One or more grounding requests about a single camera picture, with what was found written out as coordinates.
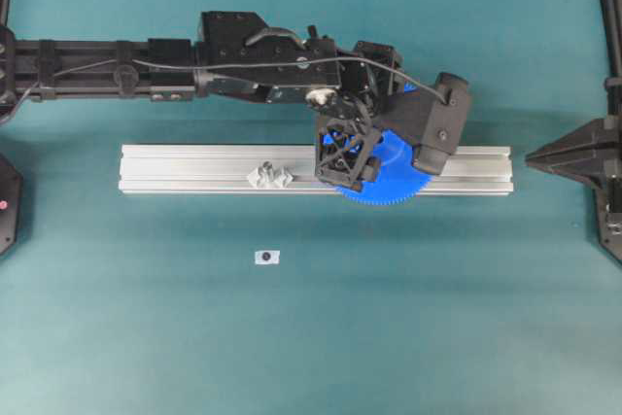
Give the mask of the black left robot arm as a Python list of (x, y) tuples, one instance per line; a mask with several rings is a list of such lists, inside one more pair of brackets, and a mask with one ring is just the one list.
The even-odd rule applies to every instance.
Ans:
[(389, 46), (340, 49), (248, 12), (207, 12), (199, 37), (131, 41), (19, 40), (1, 31), (1, 119), (26, 99), (69, 97), (190, 101), (219, 95), (251, 103), (303, 104), (317, 114), (321, 181), (359, 190), (380, 171), (386, 101), (406, 90)]

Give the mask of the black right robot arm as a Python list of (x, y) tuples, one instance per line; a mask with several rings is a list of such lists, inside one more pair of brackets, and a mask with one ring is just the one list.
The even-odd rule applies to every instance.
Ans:
[[(391, 204), (420, 191), (447, 168), (459, 149), (471, 106), (469, 85), (441, 74), (432, 89), (393, 92), (328, 125), (318, 153), (335, 170), (336, 185), (364, 203)], [(589, 121), (529, 153), (528, 167), (572, 180), (595, 196), (599, 240), (621, 257), (621, 115)]]

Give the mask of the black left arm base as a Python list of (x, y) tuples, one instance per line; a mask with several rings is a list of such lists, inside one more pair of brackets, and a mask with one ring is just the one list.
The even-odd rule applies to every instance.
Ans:
[(23, 177), (14, 166), (1, 156), (1, 255), (16, 243)]

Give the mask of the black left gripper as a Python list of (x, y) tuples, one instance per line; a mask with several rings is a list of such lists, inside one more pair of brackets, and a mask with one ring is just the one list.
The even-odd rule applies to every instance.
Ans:
[(316, 118), (315, 175), (321, 182), (337, 182), (340, 190), (362, 192), (363, 183), (376, 181), (381, 160), (373, 150), (382, 133), (370, 123), (384, 100), (404, 91), (404, 79), (391, 72), (401, 70), (402, 56), (393, 46), (359, 41), (351, 56), (377, 62), (341, 60), (337, 65), (339, 89), (318, 88), (305, 95)]

